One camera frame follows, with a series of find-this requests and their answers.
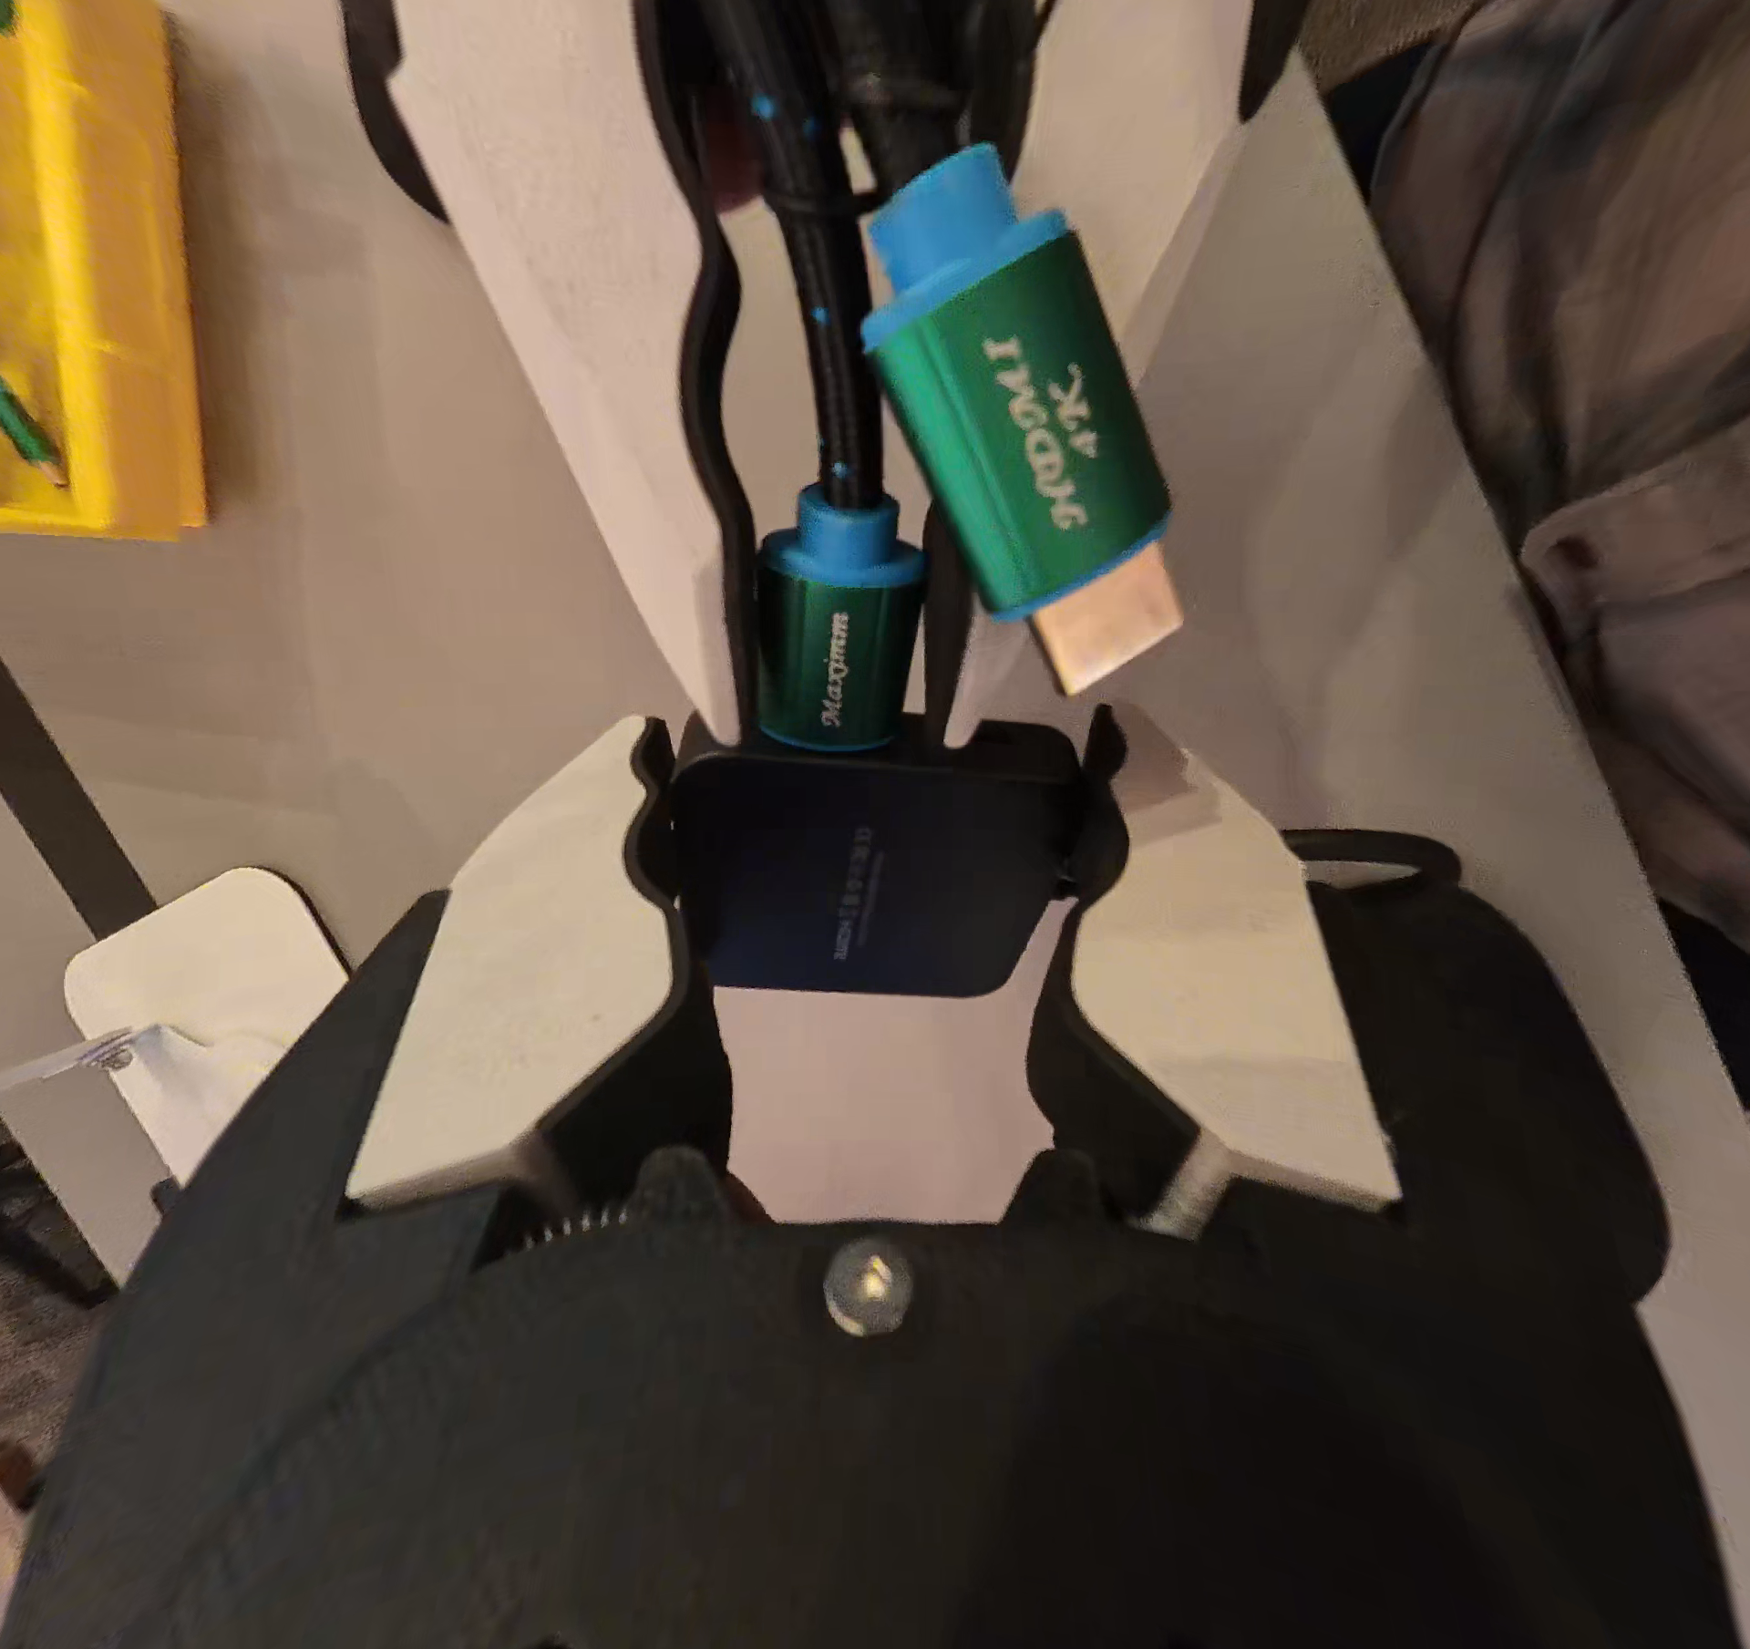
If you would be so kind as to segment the person's right forearm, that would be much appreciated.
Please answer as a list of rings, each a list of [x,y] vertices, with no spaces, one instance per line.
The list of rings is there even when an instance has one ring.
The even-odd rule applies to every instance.
[[[1747,0],[1477,0],[1371,209],[1513,547],[1747,418]]]

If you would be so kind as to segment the black hdmi hub box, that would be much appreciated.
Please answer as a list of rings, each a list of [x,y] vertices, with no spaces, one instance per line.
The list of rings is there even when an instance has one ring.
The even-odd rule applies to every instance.
[[[1163,973],[1212,979],[1233,945],[1318,963],[1313,868],[1381,872],[1365,896],[1463,877],[1425,835],[1274,830],[1129,705],[1099,708],[1081,751],[1015,721],[949,751],[906,719],[854,753],[720,744],[690,721],[671,820],[713,981],[819,996],[983,997],[1069,901],[1061,996],[1118,1011]]]

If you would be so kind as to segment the black panel on white stand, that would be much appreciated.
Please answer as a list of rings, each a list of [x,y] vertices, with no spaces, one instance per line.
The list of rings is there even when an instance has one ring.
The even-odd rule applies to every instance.
[[[122,1286],[256,1091],[349,981],[304,895],[231,871],[80,952],[77,1043],[4,1057],[4,1123]]]

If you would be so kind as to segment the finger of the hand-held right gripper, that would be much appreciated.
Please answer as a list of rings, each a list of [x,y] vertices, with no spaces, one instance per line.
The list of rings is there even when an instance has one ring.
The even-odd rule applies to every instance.
[[[650,84],[650,0],[392,0],[392,102],[645,628],[705,729],[751,721],[746,501],[686,394],[720,225]]]
[[[1062,209],[1081,235],[1171,503],[1178,436],[1163,340],[1243,153],[1237,95],[1254,0],[1061,0],[1036,49],[1020,149],[1021,213]],[[928,729],[971,742],[1015,671],[1058,687],[1036,633],[977,602],[936,503],[928,513]]]

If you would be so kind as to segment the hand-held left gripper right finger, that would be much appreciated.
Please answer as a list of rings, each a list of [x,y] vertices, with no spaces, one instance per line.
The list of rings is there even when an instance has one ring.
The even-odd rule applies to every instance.
[[[1301,861],[1146,712],[1099,708],[1027,1091],[1106,1213],[1199,1235],[1237,1186],[1402,1201]]]

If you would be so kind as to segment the yellow plastic bin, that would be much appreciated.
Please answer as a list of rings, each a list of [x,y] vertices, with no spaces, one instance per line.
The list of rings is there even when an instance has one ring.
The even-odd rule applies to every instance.
[[[4,0],[4,534],[208,524],[174,69],[155,0]]]

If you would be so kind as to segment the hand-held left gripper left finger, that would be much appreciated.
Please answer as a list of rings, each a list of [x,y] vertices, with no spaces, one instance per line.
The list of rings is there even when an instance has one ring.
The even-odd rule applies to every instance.
[[[733,1077],[680,913],[664,721],[627,719],[453,875],[346,1194],[625,1201],[667,1148],[731,1160]]]

